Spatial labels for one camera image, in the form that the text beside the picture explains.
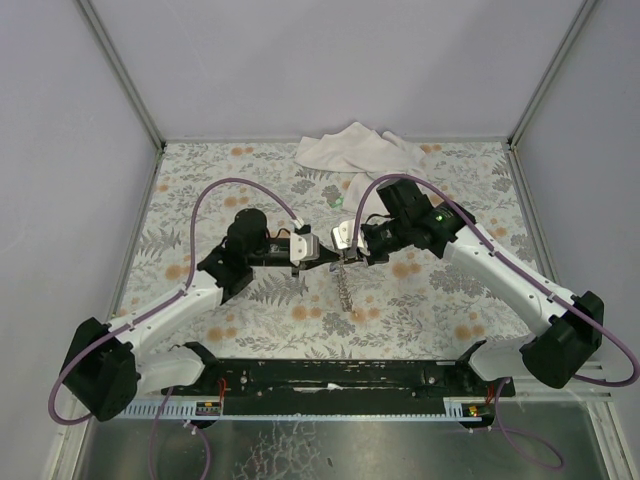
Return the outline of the white disc with keyrings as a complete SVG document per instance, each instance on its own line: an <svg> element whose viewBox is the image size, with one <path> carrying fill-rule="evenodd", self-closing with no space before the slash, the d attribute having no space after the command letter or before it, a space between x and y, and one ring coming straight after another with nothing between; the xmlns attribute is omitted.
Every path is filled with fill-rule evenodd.
<svg viewBox="0 0 640 480"><path fill-rule="evenodd" d="M354 312L356 307L353 302L346 268L342 263L336 263L331 266L330 272L337 284L338 298L342 310L349 313Z"/></svg>

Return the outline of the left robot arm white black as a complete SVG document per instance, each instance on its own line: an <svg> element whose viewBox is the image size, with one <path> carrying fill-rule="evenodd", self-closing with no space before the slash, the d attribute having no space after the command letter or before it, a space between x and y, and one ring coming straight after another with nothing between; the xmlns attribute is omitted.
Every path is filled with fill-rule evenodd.
<svg viewBox="0 0 640 480"><path fill-rule="evenodd" d="M265 214L244 209L226 235L189 273L185 286L151 302L143 312L101 323L89 318L77 328L60 372L65 386L91 415L107 421L139 395L194 384L205 369L207 350L178 347L164 354L154 348L191 318L241 293L255 267L289 267L293 273L338 261L301 225L285 239L273 238Z"/></svg>

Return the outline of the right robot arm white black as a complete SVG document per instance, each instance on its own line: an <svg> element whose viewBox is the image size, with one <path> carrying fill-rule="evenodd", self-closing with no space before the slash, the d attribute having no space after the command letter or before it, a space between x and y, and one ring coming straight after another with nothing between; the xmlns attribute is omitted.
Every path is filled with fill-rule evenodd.
<svg viewBox="0 0 640 480"><path fill-rule="evenodd" d="M473 276L528 327L524 336L485 339L465 352L463 362L481 379L529 373L561 389L599 349L604 303L595 293L577 295L545 278L499 247L460 205L433 205L410 179L388 180L377 193L388 220L344 221L331 232L347 259L374 265L409 246L427 250Z"/></svg>

